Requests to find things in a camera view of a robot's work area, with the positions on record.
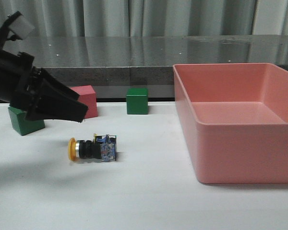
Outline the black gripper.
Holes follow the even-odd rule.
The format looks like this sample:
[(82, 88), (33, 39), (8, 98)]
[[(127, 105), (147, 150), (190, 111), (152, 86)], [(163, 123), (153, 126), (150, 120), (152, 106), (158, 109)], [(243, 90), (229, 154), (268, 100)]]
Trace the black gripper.
[(78, 102), (79, 94), (59, 82), (44, 68), (43, 77), (54, 89), (63, 95), (42, 94), (34, 101), (31, 85), (34, 56), (19, 52), (17, 55), (0, 50), (0, 100), (10, 106), (26, 111), (29, 121), (57, 119), (82, 122), (88, 106)]

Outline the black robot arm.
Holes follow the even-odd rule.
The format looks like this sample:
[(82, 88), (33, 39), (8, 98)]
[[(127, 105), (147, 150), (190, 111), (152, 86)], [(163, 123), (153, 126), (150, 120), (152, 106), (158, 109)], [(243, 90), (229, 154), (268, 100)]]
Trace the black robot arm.
[(33, 65), (34, 56), (3, 49), (6, 41), (24, 40), (34, 26), (19, 12), (0, 27), (0, 100), (26, 112), (29, 121), (58, 119), (82, 122), (88, 110), (79, 94)]

